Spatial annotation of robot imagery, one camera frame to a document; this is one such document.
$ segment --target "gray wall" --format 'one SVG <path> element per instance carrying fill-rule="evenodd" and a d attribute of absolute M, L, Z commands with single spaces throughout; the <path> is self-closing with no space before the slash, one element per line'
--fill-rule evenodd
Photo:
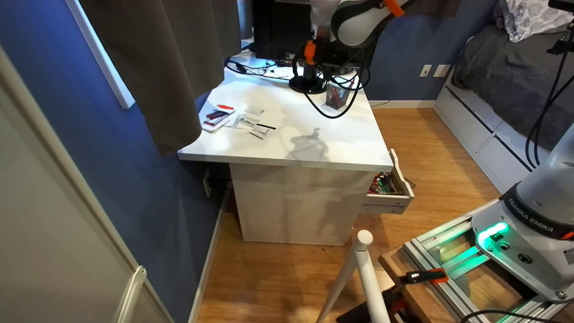
<path fill-rule="evenodd" d="M 138 108 L 112 98 L 64 0 L 1 3 L 0 44 L 172 318 L 186 322 L 220 205 L 202 195 L 206 166 L 155 153 Z"/>
<path fill-rule="evenodd" d="M 451 65 L 491 17 L 496 0 L 460 0 L 451 19 L 405 17 L 381 31 L 365 92 L 371 101 L 434 101 L 444 80 L 419 80 L 423 65 Z"/>

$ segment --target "green light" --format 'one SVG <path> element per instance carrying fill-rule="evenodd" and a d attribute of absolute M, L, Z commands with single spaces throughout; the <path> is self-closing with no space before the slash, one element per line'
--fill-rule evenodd
<path fill-rule="evenodd" d="M 478 245 L 484 247 L 486 239 L 489 239 L 491 236 L 496 236 L 496 234 L 502 236 L 505 232 L 507 232 L 507 225 L 505 223 L 496 223 L 496 225 L 493 225 L 487 230 L 478 234 Z"/>

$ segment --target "white pillow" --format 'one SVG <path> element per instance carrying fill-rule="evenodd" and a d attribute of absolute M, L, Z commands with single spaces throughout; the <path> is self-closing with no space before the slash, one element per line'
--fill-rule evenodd
<path fill-rule="evenodd" d="M 572 15 L 547 6 L 547 0 L 502 0 L 503 28 L 509 42 L 552 31 L 572 22 Z"/>

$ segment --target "white countertop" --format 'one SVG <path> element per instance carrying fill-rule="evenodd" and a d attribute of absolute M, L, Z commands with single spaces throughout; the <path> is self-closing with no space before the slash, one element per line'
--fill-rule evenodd
<path fill-rule="evenodd" d="M 312 96 L 322 112 L 324 94 Z M 324 119 L 304 96 L 292 92 L 286 83 L 238 76 L 225 71 L 225 80 L 211 90 L 200 117 L 216 105 L 234 108 L 234 117 L 245 112 L 258 123 L 276 128 L 267 137 L 249 135 L 242 123 L 229 121 L 215 134 L 200 137 L 179 150 L 179 160 L 304 166 L 347 171 L 390 171 L 392 162 L 380 137 L 371 107 L 360 92 L 340 119 Z"/>

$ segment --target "open drawer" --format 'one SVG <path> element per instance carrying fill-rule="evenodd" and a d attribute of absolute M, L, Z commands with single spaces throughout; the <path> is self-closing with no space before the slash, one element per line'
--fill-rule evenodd
<path fill-rule="evenodd" d="M 401 177 L 396 153 L 390 150 L 392 173 L 378 175 L 373 186 L 380 186 L 378 193 L 367 193 L 362 202 L 360 214 L 401 214 L 414 200 L 410 186 Z"/>

